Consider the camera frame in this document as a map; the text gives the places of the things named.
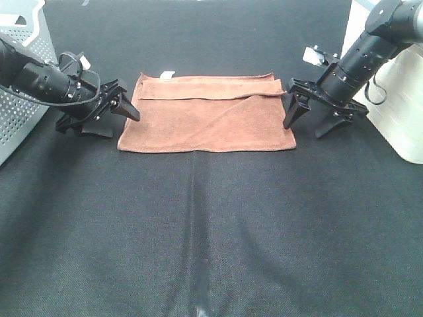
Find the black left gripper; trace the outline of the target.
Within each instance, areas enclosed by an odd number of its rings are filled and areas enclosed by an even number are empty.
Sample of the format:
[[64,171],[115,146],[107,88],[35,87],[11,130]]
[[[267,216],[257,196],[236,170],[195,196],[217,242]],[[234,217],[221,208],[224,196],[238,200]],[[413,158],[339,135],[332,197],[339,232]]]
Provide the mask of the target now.
[[112,138],[112,129],[100,122],[107,111],[135,122],[140,120],[140,113],[126,92],[126,85],[120,79],[91,84],[75,75],[54,75],[54,108],[64,113],[56,122],[56,130],[65,133],[72,129],[81,135]]

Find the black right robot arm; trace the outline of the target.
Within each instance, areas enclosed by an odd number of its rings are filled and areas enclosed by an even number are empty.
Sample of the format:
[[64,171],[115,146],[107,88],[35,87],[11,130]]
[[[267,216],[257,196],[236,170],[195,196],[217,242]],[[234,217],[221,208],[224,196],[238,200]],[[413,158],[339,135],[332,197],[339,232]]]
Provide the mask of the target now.
[[330,110],[315,130],[317,138],[352,123],[356,117],[366,116],[367,107],[353,97],[386,62],[421,42],[421,1],[378,2],[367,17],[364,31],[342,58],[328,61],[317,81],[290,79],[291,100],[284,128],[290,128],[311,109],[309,100],[316,100]]

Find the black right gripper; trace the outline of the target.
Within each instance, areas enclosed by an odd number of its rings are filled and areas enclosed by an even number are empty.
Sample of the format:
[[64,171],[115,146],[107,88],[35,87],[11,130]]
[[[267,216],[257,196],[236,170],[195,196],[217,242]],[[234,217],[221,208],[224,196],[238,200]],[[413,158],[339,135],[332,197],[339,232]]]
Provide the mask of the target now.
[[283,120],[284,128],[289,129],[297,119],[311,109],[310,100],[320,102],[335,111],[329,113],[315,129],[317,139],[350,125],[354,115],[366,116],[369,113],[365,105],[353,100],[364,84],[364,81],[354,78],[337,63],[331,63],[315,82],[290,79],[287,87],[288,109]]

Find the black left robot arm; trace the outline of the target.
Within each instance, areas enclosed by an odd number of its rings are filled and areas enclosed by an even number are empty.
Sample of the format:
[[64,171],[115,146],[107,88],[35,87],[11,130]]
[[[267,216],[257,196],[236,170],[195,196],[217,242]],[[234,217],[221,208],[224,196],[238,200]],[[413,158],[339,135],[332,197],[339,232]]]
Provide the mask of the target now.
[[1,35],[1,86],[14,96],[63,113],[56,131],[111,138],[111,129],[97,122],[106,112],[138,122],[139,111],[128,97],[124,81],[102,83],[89,69],[84,54],[63,52],[57,63],[45,61],[7,34]]

